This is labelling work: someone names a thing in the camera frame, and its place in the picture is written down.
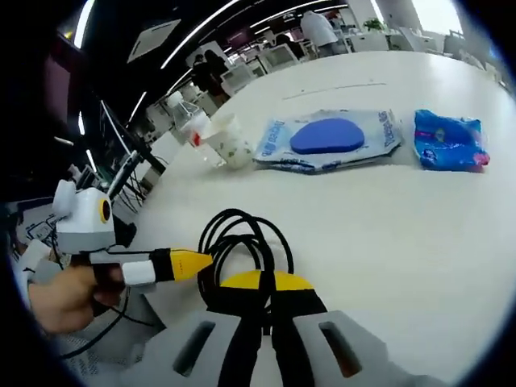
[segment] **window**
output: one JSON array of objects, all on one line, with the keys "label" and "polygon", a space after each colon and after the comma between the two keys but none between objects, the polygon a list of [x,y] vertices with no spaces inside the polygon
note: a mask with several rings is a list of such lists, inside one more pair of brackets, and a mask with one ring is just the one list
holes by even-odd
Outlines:
[{"label": "window", "polygon": [[450,30],[462,33],[459,16],[452,0],[412,0],[425,31],[448,35]]}]

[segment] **white table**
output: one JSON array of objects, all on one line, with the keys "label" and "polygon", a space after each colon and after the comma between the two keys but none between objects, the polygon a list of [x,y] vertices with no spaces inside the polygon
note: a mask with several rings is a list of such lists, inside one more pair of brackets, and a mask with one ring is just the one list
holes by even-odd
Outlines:
[{"label": "white table", "polygon": [[[457,60],[363,52],[261,77],[216,116],[235,112],[257,141],[269,118],[338,107],[393,110],[407,142],[395,165],[321,176],[227,173],[184,147],[139,214],[132,247],[196,248],[208,221],[229,207],[263,216],[284,232],[296,273],[329,310],[383,339],[407,371],[458,381],[495,339],[514,297],[514,102]],[[419,108],[481,119],[492,158],[485,173],[422,171],[410,150]],[[231,271],[251,268],[248,258],[230,261]],[[160,284],[148,300],[170,327],[204,307],[195,281]],[[260,353],[253,385],[281,385],[265,341],[270,357]]]}]

